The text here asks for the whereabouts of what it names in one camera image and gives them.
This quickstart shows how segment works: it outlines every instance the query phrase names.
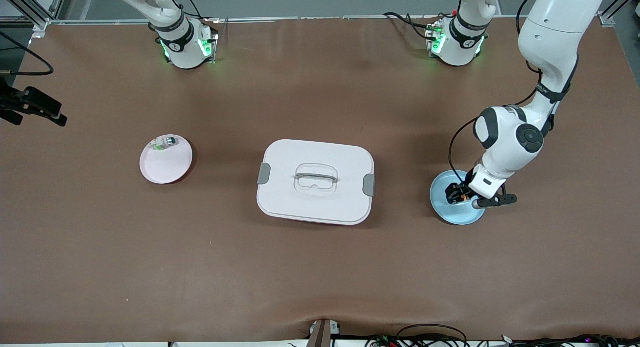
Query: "small object on plate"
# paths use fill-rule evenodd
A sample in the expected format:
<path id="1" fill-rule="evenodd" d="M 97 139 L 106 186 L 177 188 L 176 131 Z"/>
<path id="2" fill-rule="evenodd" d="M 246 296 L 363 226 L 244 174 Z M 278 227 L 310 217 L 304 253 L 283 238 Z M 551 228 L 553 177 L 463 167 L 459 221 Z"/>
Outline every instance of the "small object on plate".
<path id="1" fill-rule="evenodd" d="M 151 143 L 148 144 L 148 148 L 152 149 L 152 150 L 156 150 L 156 151 L 164 151 L 166 149 L 168 149 L 171 146 L 175 146 L 178 143 L 178 141 L 176 140 L 175 137 L 170 136 L 170 137 L 158 137 L 154 140 L 151 141 Z"/>
<path id="2" fill-rule="evenodd" d="M 457 171 L 457 174 L 463 181 L 467 177 L 465 171 Z M 454 205 L 449 204 L 446 189 L 452 183 L 460 182 L 458 176 L 451 170 L 439 174 L 431 184 L 429 196 L 433 209 L 443 220 L 452 225 L 466 226 L 477 222 L 486 210 L 473 207 L 473 201 L 477 200 L 478 196 Z"/>
<path id="3" fill-rule="evenodd" d="M 371 212 L 373 169 L 361 147 L 277 140 L 260 166 L 258 206 L 271 217 L 354 226 Z"/>
<path id="4" fill-rule="evenodd" d="M 170 138 L 174 139 L 174 143 L 169 144 L 171 148 L 149 148 L 158 140 L 167 142 Z M 191 167 L 193 160 L 194 150 L 188 140 L 179 135 L 165 134 L 153 139 L 142 150 L 140 172 L 149 181 L 166 185 L 182 178 Z"/>

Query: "black clamp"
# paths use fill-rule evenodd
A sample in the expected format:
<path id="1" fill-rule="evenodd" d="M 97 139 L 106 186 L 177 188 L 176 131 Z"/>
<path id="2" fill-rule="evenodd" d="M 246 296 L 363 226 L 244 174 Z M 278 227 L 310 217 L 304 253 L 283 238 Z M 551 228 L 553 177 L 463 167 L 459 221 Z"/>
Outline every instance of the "black clamp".
<path id="1" fill-rule="evenodd" d="M 567 96 L 567 94 L 571 90 L 571 83 L 567 83 L 567 87 L 562 92 L 553 92 L 544 84 L 542 84 L 542 82 L 537 84 L 535 90 L 540 92 L 542 96 L 546 97 L 546 99 L 549 100 L 549 103 L 554 104 L 562 101 L 565 96 Z"/>
<path id="2" fill-rule="evenodd" d="M 466 179 L 461 183 L 451 183 L 445 190 L 446 201 L 450 205 L 459 204 L 461 202 L 470 201 L 473 197 L 478 196 L 478 199 L 473 201 L 476 209 L 484 210 L 487 208 L 509 206 L 518 202 L 518 197 L 515 194 L 507 194 L 505 186 L 502 186 L 503 194 L 496 194 L 491 198 L 485 198 L 478 195 L 474 190 L 469 188 L 469 184 L 475 177 L 475 174 L 470 171 L 466 174 Z"/>
<path id="3" fill-rule="evenodd" d="M 489 26 L 489 23 L 487 23 L 486 25 L 482 25 L 482 26 L 472 25 L 472 24 L 464 21 L 464 19 L 462 19 L 462 17 L 460 16 L 460 14 L 457 14 L 455 16 L 455 19 L 453 21 L 451 21 L 451 23 L 449 24 L 449 28 L 448 29 L 451 32 L 451 37 L 453 37 L 453 39 L 455 41 L 457 41 L 458 44 L 460 44 L 460 48 L 465 49 L 465 50 L 474 48 L 478 44 L 478 42 L 480 42 L 483 39 L 485 34 L 482 33 L 480 35 L 476 35 L 475 37 L 469 37 L 468 35 L 464 35 L 464 34 L 462 34 L 462 32 L 460 32 L 456 28 L 456 21 L 458 21 L 458 23 L 460 23 L 460 25 L 462 27 L 466 28 L 467 30 L 471 30 L 471 31 L 484 31 Z"/>
<path id="4" fill-rule="evenodd" d="M 189 30 L 185 35 L 174 40 L 169 40 L 161 37 L 160 39 L 162 40 L 162 44 L 169 50 L 176 53 L 180 53 L 184 51 L 185 46 L 187 46 L 187 44 L 189 44 L 189 42 L 191 42 L 192 39 L 194 39 L 194 34 L 195 34 L 194 25 L 191 22 L 187 22 L 187 23 L 189 24 Z"/>
<path id="5" fill-rule="evenodd" d="M 157 26 L 157 25 L 151 24 L 151 22 L 149 23 L 149 25 L 153 26 L 153 29 L 152 29 L 153 32 L 172 32 L 172 31 L 178 30 L 178 28 L 182 26 L 183 21 L 185 21 L 185 18 L 186 18 L 185 12 L 181 10 L 178 21 L 176 21 L 174 24 L 170 26 Z"/>
<path id="6" fill-rule="evenodd" d="M 496 194 L 492 198 L 480 197 L 475 203 L 481 210 L 485 210 L 487 208 L 495 208 L 502 206 L 509 206 L 518 202 L 518 196 L 515 194 Z"/>
<path id="7" fill-rule="evenodd" d="M 66 126 L 67 117 L 60 113 L 62 103 L 34 87 L 26 87 L 24 92 L 10 87 L 0 78 L 0 119 L 20 126 L 23 116 L 36 115 L 50 120 L 61 128 Z"/>
<path id="8" fill-rule="evenodd" d="M 556 115 L 549 114 L 549 117 L 546 119 L 546 122 L 544 122 L 544 126 L 542 126 L 542 130 L 540 131 L 542 132 L 542 136 L 547 137 L 547 134 L 553 131 L 555 126 L 556 126 Z"/>

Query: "wire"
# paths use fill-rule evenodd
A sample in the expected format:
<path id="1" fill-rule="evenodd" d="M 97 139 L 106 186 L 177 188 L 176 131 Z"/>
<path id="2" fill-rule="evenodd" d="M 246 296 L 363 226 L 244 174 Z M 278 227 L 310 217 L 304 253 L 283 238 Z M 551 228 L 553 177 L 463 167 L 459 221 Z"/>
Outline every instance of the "wire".
<path id="1" fill-rule="evenodd" d="M 462 0 L 458 0 L 457 1 L 457 10 L 456 10 L 456 12 L 460 10 L 461 6 L 462 6 Z M 387 13 L 383 14 L 382 16 L 386 16 L 386 17 L 393 16 L 393 17 L 396 17 L 396 19 L 399 19 L 400 21 L 404 22 L 407 25 L 416 26 L 416 28 L 427 28 L 427 25 L 423 25 L 423 24 L 420 24 L 420 23 L 413 22 L 412 19 L 411 19 L 411 15 L 410 14 L 407 14 L 406 18 L 402 17 L 400 14 L 397 14 L 396 12 L 387 12 Z M 438 17 L 440 19 L 442 17 L 452 18 L 453 14 L 439 13 Z"/>
<path id="2" fill-rule="evenodd" d="M 407 19 L 409 19 L 409 23 L 411 24 L 411 27 L 418 34 L 418 36 L 424 38 L 427 41 L 435 41 L 436 40 L 435 37 L 429 37 L 428 35 L 424 35 L 424 34 L 420 33 L 418 28 L 416 28 L 416 24 L 414 23 L 413 19 L 411 19 L 411 16 L 408 13 L 407 13 L 406 17 L 407 17 Z"/>
<path id="3" fill-rule="evenodd" d="M 196 10 L 196 14 L 198 14 L 199 19 L 202 19 L 202 14 L 200 14 L 200 10 L 196 6 L 196 3 L 194 3 L 194 0 L 189 0 L 189 2 L 193 6 L 193 9 Z"/>
<path id="4" fill-rule="evenodd" d="M 48 76 L 50 74 L 53 73 L 53 66 L 51 66 L 51 64 L 49 62 L 46 62 L 46 60 L 44 60 L 44 58 L 42 58 L 41 56 L 39 56 L 37 53 L 35 53 L 34 51 L 30 50 L 29 48 L 25 47 L 22 43 L 16 41 L 15 39 L 9 37 L 6 33 L 0 31 L 0 36 L 6 38 L 7 40 L 9 40 L 10 42 L 12 42 L 12 44 L 18 46 L 19 49 L 24 50 L 26 53 L 28 53 L 29 55 L 32 55 L 33 57 L 37 58 L 38 60 L 40 60 L 42 63 L 45 64 L 45 66 L 48 68 L 48 71 L 46 72 L 20 72 L 20 71 L 9 71 L 9 74 L 11 76 Z"/>
<path id="5" fill-rule="evenodd" d="M 364 347 L 369 347 L 369 344 L 370 344 L 371 342 L 373 342 L 373 341 L 377 340 L 377 338 L 378 338 L 378 336 L 377 336 L 377 335 L 371 336 L 371 338 L 369 338 L 369 339 L 368 339 L 368 341 L 366 341 L 366 343 L 364 344 Z"/>
<path id="6" fill-rule="evenodd" d="M 11 51 L 11 50 L 21 50 L 21 49 L 22 49 L 21 47 L 9 47 L 9 48 L 3 48 L 3 49 L 1 49 L 1 50 L 0 50 L 0 52 L 3 52 L 3 51 Z"/>
<path id="7" fill-rule="evenodd" d="M 521 19 L 521 14 L 522 14 L 522 10 L 524 9 L 524 6 L 528 3 L 528 1 L 530 0 L 524 0 L 522 1 L 521 5 L 518 8 L 518 13 L 516 14 L 516 31 L 518 32 L 518 35 L 521 34 L 522 28 L 521 28 L 521 24 L 520 24 L 520 19 Z M 533 67 L 531 67 L 531 63 L 527 60 L 526 61 L 526 67 L 528 68 L 529 71 L 537 74 L 537 83 L 541 83 L 542 82 L 542 71 L 538 68 L 537 71 L 535 69 L 533 69 Z M 521 101 L 519 101 L 518 103 L 513 103 L 513 106 L 520 106 L 521 104 L 525 103 L 526 101 L 528 101 L 529 99 L 531 99 L 531 97 L 535 96 L 536 94 L 536 89 L 534 89 L 531 94 L 529 94 L 528 96 L 526 96 L 525 99 L 522 99 Z M 502 107 L 507 107 L 507 106 L 512 106 L 509 104 L 505 104 Z"/>
<path id="8" fill-rule="evenodd" d="M 468 126 L 470 124 L 471 124 L 471 121 L 469 121 L 462 128 L 460 128 L 460 131 L 462 129 L 466 128 L 466 126 Z M 407 330 L 410 330 L 410 329 L 417 329 L 417 328 L 420 328 L 420 327 L 438 327 L 439 329 L 448 329 L 448 330 L 451 330 L 451 331 L 455 331 L 455 332 L 459 333 L 460 335 L 462 335 L 462 338 L 464 338 L 464 340 L 463 340 L 464 341 L 464 345 L 466 345 L 467 347 L 469 346 L 469 343 L 467 343 L 467 335 L 463 331 L 461 331 L 460 329 L 457 329 L 455 327 L 448 326 L 446 324 L 436 324 L 436 323 L 412 324 L 411 326 L 407 326 L 407 327 L 404 327 L 404 328 L 400 329 L 400 331 L 398 331 L 398 333 L 395 334 L 395 338 L 396 338 L 396 340 L 398 338 L 400 338 L 400 334 L 402 334 L 404 331 L 407 331 Z M 453 338 L 453 337 L 450 337 L 450 336 L 445 336 L 445 337 L 449 337 L 449 338 L 451 338 L 453 340 L 459 340 L 459 338 Z"/>
<path id="9" fill-rule="evenodd" d="M 591 343 L 598 347 L 633 347 L 640 343 L 640 337 L 633 339 L 615 338 L 610 335 L 579 335 L 567 339 L 542 338 L 537 340 L 514 340 L 509 347 L 574 347 L 573 343 Z"/>
<path id="10" fill-rule="evenodd" d="M 208 20 L 208 19 L 213 19 L 213 17 L 203 17 L 200 13 L 200 10 L 198 10 L 198 7 L 196 7 L 196 3 L 194 3 L 194 0 L 189 0 L 191 2 L 191 5 L 193 6 L 193 8 L 196 10 L 197 14 L 193 14 L 193 13 L 189 13 L 189 12 L 185 12 L 185 6 L 178 3 L 176 0 L 171 0 L 173 2 L 173 4 L 178 7 L 179 10 L 182 10 L 183 14 L 187 15 L 187 16 L 191 16 L 191 17 L 197 17 L 197 19 L 199 20 Z"/>
<path id="11" fill-rule="evenodd" d="M 520 8 L 518 8 L 518 13 L 516 14 L 516 31 L 518 31 L 518 35 L 521 32 L 520 16 L 522 14 L 522 10 L 524 9 L 524 6 L 527 4 L 528 1 L 529 0 L 522 1 L 522 4 L 520 5 Z"/>
<path id="12" fill-rule="evenodd" d="M 460 183 L 462 183 L 462 185 L 464 185 L 466 187 L 469 187 L 469 186 L 465 183 L 465 181 L 462 180 L 462 177 L 460 176 L 460 174 L 458 174 L 458 171 L 453 166 L 453 161 L 451 160 L 451 153 L 453 151 L 453 143 L 456 141 L 456 137 L 458 137 L 458 135 L 462 132 L 462 130 L 467 128 L 467 126 L 469 126 L 470 124 L 474 123 L 476 120 L 478 120 L 478 117 L 475 117 L 474 119 L 471 119 L 469 122 L 466 122 L 464 124 L 464 126 L 460 127 L 460 129 L 458 129 L 457 132 L 453 135 L 453 138 L 451 139 L 451 143 L 448 144 L 448 165 L 451 166 L 451 170 L 453 171 L 453 173 L 455 174 L 457 179 L 460 180 Z"/>
<path id="13" fill-rule="evenodd" d="M 402 17 L 400 14 L 397 14 L 396 12 L 387 12 L 387 13 L 383 14 L 382 16 L 385 16 L 385 17 L 393 16 L 393 17 L 396 17 L 397 19 L 399 19 L 400 21 L 404 22 L 407 25 L 412 24 L 412 22 L 409 22 L 407 19 L 405 19 L 405 17 Z M 427 28 L 426 25 L 421 25 L 420 23 L 413 22 L 413 25 L 416 26 L 417 28 Z"/>

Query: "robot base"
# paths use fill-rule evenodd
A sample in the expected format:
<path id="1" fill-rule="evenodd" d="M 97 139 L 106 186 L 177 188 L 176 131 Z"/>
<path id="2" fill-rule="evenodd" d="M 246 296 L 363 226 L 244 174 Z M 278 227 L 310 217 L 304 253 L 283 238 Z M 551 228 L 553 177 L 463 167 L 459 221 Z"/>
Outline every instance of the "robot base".
<path id="1" fill-rule="evenodd" d="M 467 172 L 457 171 L 460 178 L 465 179 Z M 453 225 L 465 226 L 473 224 L 485 214 L 484 209 L 475 209 L 472 206 L 473 200 L 477 200 L 475 196 L 469 201 L 450 205 L 447 201 L 445 190 L 452 183 L 459 183 L 458 177 L 453 171 L 444 171 L 431 184 L 430 199 L 433 209 L 438 215 Z"/>
<path id="2" fill-rule="evenodd" d="M 211 32 L 210 26 L 204 25 L 198 19 L 188 18 L 188 20 L 194 26 L 195 33 L 192 40 L 184 47 L 184 51 L 174 52 L 167 47 L 164 48 L 167 62 L 183 70 L 195 69 L 203 63 L 214 63 L 218 50 L 218 35 Z"/>
<path id="3" fill-rule="evenodd" d="M 450 24 L 454 23 L 453 21 L 452 17 L 443 17 L 433 24 L 438 30 L 427 31 L 427 36 L 436 38 L 436 41 L 427 40 L 427 50 L 431 58 L 438 58 L 447 65 L 460 67 L 468 65 L 478 57 L 485 37 L 482 37 L 471 48 L 462 48 L 449 32 Z"/>

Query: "green led light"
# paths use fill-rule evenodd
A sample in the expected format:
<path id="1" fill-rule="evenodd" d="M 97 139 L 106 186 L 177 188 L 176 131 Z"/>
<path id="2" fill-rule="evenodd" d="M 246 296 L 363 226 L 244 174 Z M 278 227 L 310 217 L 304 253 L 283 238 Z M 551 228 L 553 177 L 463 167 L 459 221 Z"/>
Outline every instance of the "green led light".
<path id="1" fill-rule="evenodd" d="M 164 56 L 171 59 L 171 57 L 169 57 L 169 51 L 167 51 L 167 46 L 165 46 L 165 42 L 160 40 L 160 46 L 162 46 L 162 49 L 164 50 Z"/>
<path id="2" fill-rule="evenodd" d="M 485 37 L 480 38 L 480 42 L 478 42 L 478 48 L 475 50 L 475 55 L 477 56 L 480 53 L 480 48 L 482 48 L 482 42 L 485 41 Z"/>
<path id="3" fill-rule="evenodd" d="M 202 41 L 201 39 L 198 39 L 198 44 L 205 57 L 211 56 L 212 51 L 208 41 Z"/>
<path id="4" fill-rule="evenodd" d="M 436 55 L 438 55 L 442 51 L 442 46 L 444 45 L 444 42 L 446 39 L 447 39 L 447 36 L 444 33 L 439 35 L 438 39 L 435 42 L 433 42 L 431 51 Z"/>

